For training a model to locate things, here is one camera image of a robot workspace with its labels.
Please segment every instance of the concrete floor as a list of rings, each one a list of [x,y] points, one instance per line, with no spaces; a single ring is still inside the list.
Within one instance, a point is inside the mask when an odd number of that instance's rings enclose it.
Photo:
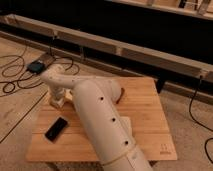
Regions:
[[[21,54],[23,45],[0,38],[0,56],[8,54]],[[25,55],[27,62],[41,54],[33,48],[28,48]],[[88,66],[80,64],[81,75],[113,76]],[[33,90],[22,90],[9,97],[0,98],[0,139],[15,123],[26,113],[39,97],[46,91],[42,85]],[[178,161],[158,162],[155,171],[212,171],[213,165],[207,160],[204,153],[204,142],[213,137],[213,133],[201,128],[191,121],[188,114],[189,98],[163,91],[160,94],[161,102],[171,129],[173,140],[178,153]],[[31,133],[36,123],[37,112],[42,102],[34,108],[13,132],[0,144],[0,170],[4,171],[34,171],[51,170],[44,163],[28,163],[25,154],[30,143]],[[213,106],[195,101],[193,113],[203,123],[213,126]],[[213,157],[213,142],[209,144],[209,151]],[[60,170],[86,171],[100,170],[96,164],[57,163]]]

